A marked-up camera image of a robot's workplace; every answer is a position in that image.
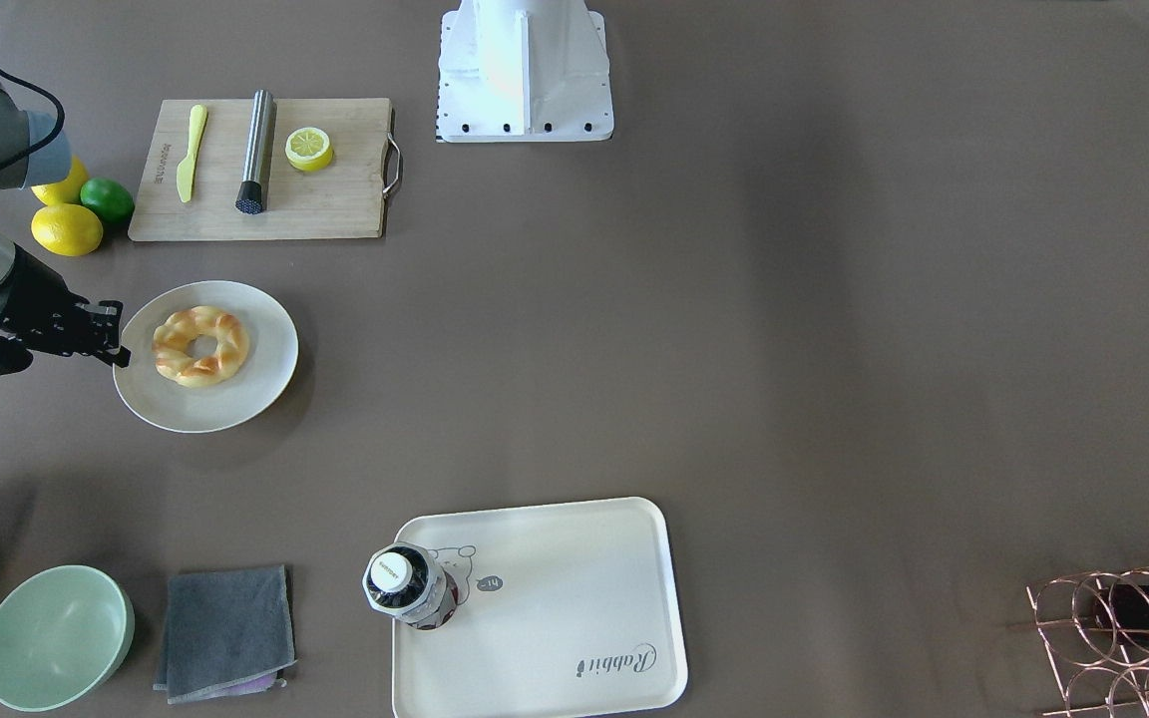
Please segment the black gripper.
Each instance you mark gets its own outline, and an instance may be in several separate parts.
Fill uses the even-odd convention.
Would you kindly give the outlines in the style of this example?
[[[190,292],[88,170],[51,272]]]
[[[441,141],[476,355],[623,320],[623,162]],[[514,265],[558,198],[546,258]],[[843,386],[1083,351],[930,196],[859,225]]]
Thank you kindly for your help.
[[[0,376],[24,371],[34,353],[79,354],[106,365],[128,368],[132,354],[122,345],[124,303],[91,303],[68,289],[63,278],[26,250],[0,285]]]

